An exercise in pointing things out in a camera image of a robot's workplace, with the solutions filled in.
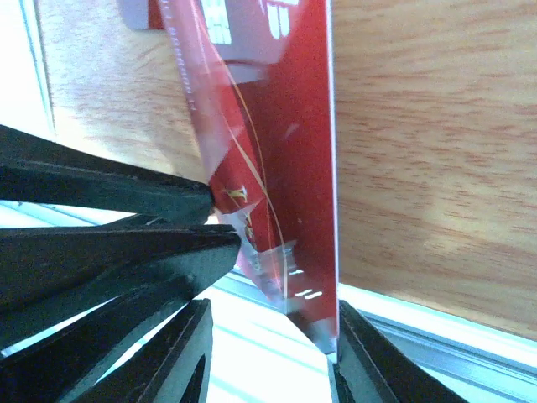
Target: credit card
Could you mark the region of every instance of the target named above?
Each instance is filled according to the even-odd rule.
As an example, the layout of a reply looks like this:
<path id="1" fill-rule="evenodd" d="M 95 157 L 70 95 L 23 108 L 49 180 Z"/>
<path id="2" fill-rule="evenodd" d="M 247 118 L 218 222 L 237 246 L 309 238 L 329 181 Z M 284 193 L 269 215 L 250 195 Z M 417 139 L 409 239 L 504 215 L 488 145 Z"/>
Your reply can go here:
<path id="1" fill-rule="evenodd" d="M 336 139 L 327 0 L 160 0 L 237 265 L 336 351 Z"/>

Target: gold curved line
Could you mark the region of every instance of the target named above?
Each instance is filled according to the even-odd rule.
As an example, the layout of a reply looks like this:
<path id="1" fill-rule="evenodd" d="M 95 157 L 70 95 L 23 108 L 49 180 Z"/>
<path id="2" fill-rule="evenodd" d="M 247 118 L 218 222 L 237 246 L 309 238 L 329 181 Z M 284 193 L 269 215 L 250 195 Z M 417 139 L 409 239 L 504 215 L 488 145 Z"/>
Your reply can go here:
<path id="1" fill-rule="evenodd" d="M 210 69 L 209 69 L 209 65 L 207 63 L 207 59 L 205 57 L 205 53 L 203 52 L 203 44 L 201 43 L 200 29 L 202 29 L 204 31 L 204 33 L 205 33 L 207 38 L 209 38 L 209 34 L 206 31 L 205 26 L 203 24 L 201 24 L 201 21 L 200 21 L 200 19 L 198 17 L 198 13 L 196 13 L 196 11 L 195 11 L 195 9 L 196 9 L 195 4 L 192 2 L 192 0 L 190 0 L 189 3 L 190 3 L 190 7 L 192 8 L 192 15 L 194 16 L 194 20 L 195 20 L 195 23 L 196 23 L 196 33 L 197 33 L 197 37 L 198 37 L 198 42 L 199 42 L 199 45 L 200 45 L 200 47 L 202 49 L 201 56 L 203 58 L 203 64 L 205 65 L 207 74 L 210 75 L 211 72 L 210 72 Z M 217 55 L 219 55 L 218 51 L 216 50 L 216 48 L 214 46 L 214 44 L 211 41 L 209 41 L 209 43 L 211 44 L 211 47 L 212 47 L 213 51 Z M 250 120 L 250 124 L 251 124 L 252 129 L 253 129 L 253 134 L 254 134 L 255 139 L 256 139 L 256 145 L 258 146 L 259 156 L 261 157 L 261 169 L 263 171 L 263 177 L 264 177 L 264 180 L 266 181 L 267 180 L 267 175 L 265 174 L 265 168 L 264 168 L 264 164 L 263 164 L 263 154 L 261 153 L 261 146 L 259 145 L 257 131 L 255 130 L 255 127 L 253 126 L 252 117 L 250 116 L 250 112 L 248 111 L 248 108 L 246 106 L 244 98 L 242 97 L 242 93 L 240 92 L 240 90 L 237 87 L 237 83 L 233 80 L 231 72 L 229 71 L 229 69 L 227 69 L 227 66 L 224 65 L 224 68 L 226 69 L 227 76 L 228 76 L 229 80 L 232 82 L 232 85 L 235 87 L 235 90 L 237 91 L 238 96 L 241 98 L 242 105 L 244 106 L 244 108 L 246 110 L 246 113 L 248 115 L 248 119 Z M 229 126 L 229 123 L 226 122 L 226 125 L 227 125 L 227 128 L 228 128 L 229 132 L 230 132 L 230 135 L 233 137 L 233 131 L 231 130 L 231 128 Z M 266 197 L 269 197 L 268 193 L 266 191 L 264 191 L 263 193 L 265 194 Z M 275 246 L 276 243 L 273 241 L 273 234 L 270 232 L 270 215 L 269 215 L 268 208 L 267 208 L 267 235 L 268 235 L 268 245 L 269 245 L 270 248 L 272 248 L 273 243 L 274 243 L 274 246 Z"/>
<path id="2" fill-rule="evenodd" d="M 190 5 L 195 7 L 195 5 L 192 3 L 192 0 L 190 0 Z M 197 28 L 201 27 L 202 29 L 205 30 L 205 27 L 203 26 L 203 24 L 200 24 L 200 20 L 198 18 L 197 13 L 193 13 L 193 14 L 194 14 L 194 19 L 196 21 L 196 27 Z M 213 48 L 214 52 L 217 55 L 219 55 L 218 51 L 216 50 L 216 48 L 214 46 L 214 44 L 211 41 L 209 41 L 209 43 L 210 43 L 211 47 Z M 207 73 L 210 74 L 209 66 L 207 65 L 205 57 L 203 59 L 204 59 L 203 61 L 204 61 Z M 246 106 L 246 102 L 244 101 L 244 98 L 242 97 L 242 93 L 239 90 L 239 88 L 237 86 L 237 83 L 235 82 L 235 80 L 233 80 L 231 72 L 229 71 L 229 69 L 227 68 L 226 65 L 224 65 L 224 68 L 226 69 L 227 75 L 228 75 L 230 81 L 232 82 L 233 87 L 235 88 L 235 91 L 237 92 L 239 98 L 241 99 L 241 103 L 244 106 L 244 109 L 245 109 L 245 111 L 246 111 L 246 113 L 248 115 L 248 119 L 250 120 L 250 124 L 252 126 L 252 130 L 253 130 L 253 133 L 254 133 L 254 136 L 255 136 L 255 139 L 256 139 L 256 145 L 258 146 L 259 156 L 261 157 L 261 166 L 262 166 L 263 176 L 264 176 L 264 178 L 266 180 L 266 175 L 265 175 L 265 172 L 264 172 L 264 164 L 263 164 L 263 155 L 261 153 L 261 147 L 259 145 L 257 131 L 255 130 L 255 127 L 253 125 L 252 117 L 250 116 L 250 112 L 248 111 L 248 107 Z M 237 139 L 235 139 L 235 136 L 233 135 L 233 131 L 232 131 L 231 127 L 229 126 L 229 123 L 227 122 L 227 120 L 225 118 L 224 118 L 224 121 L 226 122 L 227 128 L 229 129 L 229 133 L 230 133 L 233 141 L 235 142 L 235 145 L 237 146 L 239 152 L 241 153 L 242 157 L 244 158 L 246 164 L 248 165 L 248 168 L 252 172 L 253 177 L 258 182 L 259 186 L 261 187 L 261 190 L 263 191 L 265 197 L 267 198 L 267 204 L 270 206 L 270 210 L 272 211 L 272 213 L 274 215 L 274 221 L 276 222 L 276 227 L 278 228 L 279 240 L 281 242 L 282 255 L 283 255 L 283 261 L 284 261 L 284 276 L 283 276 L 284 277 L 284 296 L 287 296 L 286 294 L 287 294 L 287 272 L 288 272 L 288 267 L 287 267 L 287 259 L 285 258 L 285 253 L 284 253 L 284 235 L 283 235 L 281 227 L 279 225 L 278 216 L 276 215 L 276 211 L 274 209 L 274 205 L 272 204 L 272 200 L 270 199 L 269 193 L 267 192 L 267 188 L 265 187 L 263 181 L 261 180 L 261 178 L 259 176 L 259 173 L 255 169 L 255 165 L 250 160 L 250 158 L 248 157 L 248 154 L 244 151 L 242 146 L 238 143 Z"/>

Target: wooden surface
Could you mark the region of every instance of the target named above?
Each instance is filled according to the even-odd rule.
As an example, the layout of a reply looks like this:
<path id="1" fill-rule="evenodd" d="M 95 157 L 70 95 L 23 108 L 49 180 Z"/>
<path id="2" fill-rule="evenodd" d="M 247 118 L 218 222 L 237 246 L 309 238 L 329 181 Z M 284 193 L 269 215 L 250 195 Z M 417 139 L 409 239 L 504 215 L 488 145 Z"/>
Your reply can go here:
<path id="1" fill-rule="evenodd" d="M 203 179 L 169 42 L 39 3 L 57 139 Z M 537 339 L 537 5 L 334 0 L 341 280 Z"/>

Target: wood grain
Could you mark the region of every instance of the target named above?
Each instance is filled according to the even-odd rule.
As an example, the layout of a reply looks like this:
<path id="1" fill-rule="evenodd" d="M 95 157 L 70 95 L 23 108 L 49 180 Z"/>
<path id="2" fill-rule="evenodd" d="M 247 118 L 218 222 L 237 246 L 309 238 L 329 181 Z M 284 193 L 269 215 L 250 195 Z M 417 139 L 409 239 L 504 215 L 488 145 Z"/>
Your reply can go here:
<path id="1" fill-rule="evenodd" d="M 537 338 L 537 3 L 336 0 L 341 280 Z"/>
<path id="2" fill-rule="evenodd" d="M 38 6 L 58 142 L 203 181 L 166 33 L 128 29 L 114 0 Z"/>
<path id="3" fill-rule="evenodd" d="M 39 3 L 58 141 L 204 179 L 169 41 Z M 537 339 L 537 5 L 334 0 L 341 279 Z"/>

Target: red card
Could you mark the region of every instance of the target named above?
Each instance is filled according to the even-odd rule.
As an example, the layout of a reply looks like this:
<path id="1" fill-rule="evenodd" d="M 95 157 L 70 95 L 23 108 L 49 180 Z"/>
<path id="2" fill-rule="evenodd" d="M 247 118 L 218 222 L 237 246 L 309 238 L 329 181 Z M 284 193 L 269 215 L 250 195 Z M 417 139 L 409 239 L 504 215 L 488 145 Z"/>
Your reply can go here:
<path id="1" fill-rule="evenodd" d="M 330 4 L 160 0 L 242 271 L 324 353 L 337 339 Z"/>

